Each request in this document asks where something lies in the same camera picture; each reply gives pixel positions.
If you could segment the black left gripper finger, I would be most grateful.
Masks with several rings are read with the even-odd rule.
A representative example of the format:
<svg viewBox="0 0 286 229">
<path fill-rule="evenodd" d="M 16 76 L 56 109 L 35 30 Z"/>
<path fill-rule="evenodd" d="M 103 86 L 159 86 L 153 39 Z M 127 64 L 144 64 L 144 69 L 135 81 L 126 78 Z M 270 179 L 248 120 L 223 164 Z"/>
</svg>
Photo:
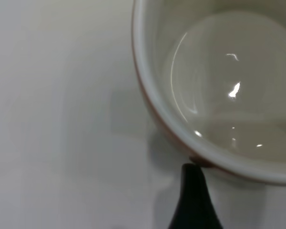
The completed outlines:
<svg viewBox="0 0 286 229">
<path fill-rule="evenodd" d="M 201 168 L 184 164 L 181 190 L 170 229 L 221 229 Z"/>
</svg>

